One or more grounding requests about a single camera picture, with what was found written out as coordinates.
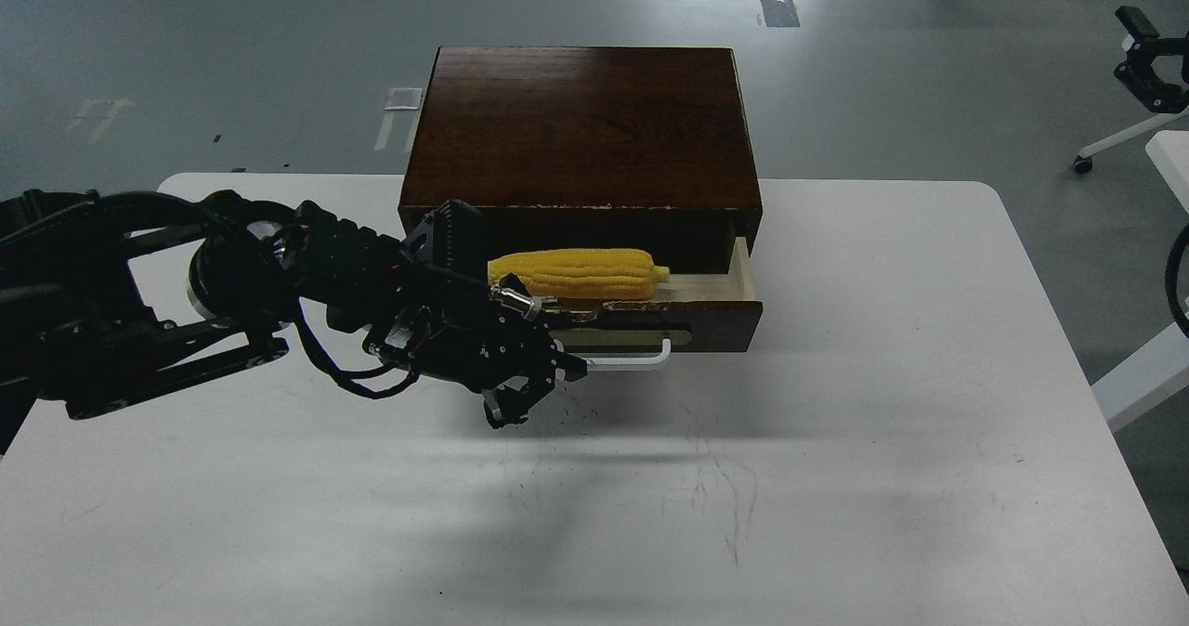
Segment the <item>desk leg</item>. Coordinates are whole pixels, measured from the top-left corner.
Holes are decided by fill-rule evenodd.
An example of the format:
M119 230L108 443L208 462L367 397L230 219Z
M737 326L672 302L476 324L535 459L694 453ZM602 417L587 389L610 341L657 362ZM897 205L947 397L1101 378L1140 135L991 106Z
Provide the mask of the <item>desk leg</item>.
M1177 325L1156 334L1092 386L1112 433L1189 386L1189 339Z

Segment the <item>white table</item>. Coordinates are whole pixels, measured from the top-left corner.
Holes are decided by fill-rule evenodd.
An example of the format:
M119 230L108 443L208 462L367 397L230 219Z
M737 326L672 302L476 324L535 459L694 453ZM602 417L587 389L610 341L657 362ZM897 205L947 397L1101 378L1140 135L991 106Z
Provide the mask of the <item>white table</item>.
M1144 149L1169 189L1189 211L1189 131L1157 132ZM1170 248L1174 237L1169 234ZM1096 381L1094 396L1111 430L1119 431L1185 386L1189 386L1189 339L1171 324Z
M395 232L400 182L163 189ZM594 374L522 427L441 382L357 400L301 353L86 422L38 402L0 464L4 621L1189 622L993 190L762 194L750 352ZM183 268L146 262L146 298Z

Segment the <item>wooden box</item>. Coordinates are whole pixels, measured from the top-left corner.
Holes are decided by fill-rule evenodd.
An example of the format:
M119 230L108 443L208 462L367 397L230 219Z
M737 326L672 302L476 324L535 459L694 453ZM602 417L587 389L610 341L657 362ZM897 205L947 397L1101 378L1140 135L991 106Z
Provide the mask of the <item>wooden box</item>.
M602 303L567 348L744 351L762 212L735 61L718 48L442 48L400 200L409 230L448 199L487 218L489 258L640 248L673 271Z

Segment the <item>gray floor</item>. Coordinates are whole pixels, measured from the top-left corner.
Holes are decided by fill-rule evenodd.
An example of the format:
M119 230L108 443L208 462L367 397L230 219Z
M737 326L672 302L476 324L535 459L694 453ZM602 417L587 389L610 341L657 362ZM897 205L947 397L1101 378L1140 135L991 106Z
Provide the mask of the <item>gray floor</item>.
M1115 7L1178 36L1189 0L794 4L801 26L772 29L759 0L0 0L0 196L403 173L411 114L373 151L384 94L424 86L439 45L725 45L761 176L990 184L1090 382L1168 325L1162 270L1187 217L1147 137L1086 177L1069 163L1147 117L1111 75ZM106 129L107 104L68 129L86 100L119 99ZM1118 439L1189 566L1187 396Z

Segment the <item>wooden lid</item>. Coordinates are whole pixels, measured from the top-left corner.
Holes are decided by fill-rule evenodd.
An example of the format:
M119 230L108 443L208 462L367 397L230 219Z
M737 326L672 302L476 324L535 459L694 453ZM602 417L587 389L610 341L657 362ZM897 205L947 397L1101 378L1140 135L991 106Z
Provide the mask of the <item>wooden lid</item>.
M402 219L448 199L726 214L750 244L760 187L731 50L442 48Z

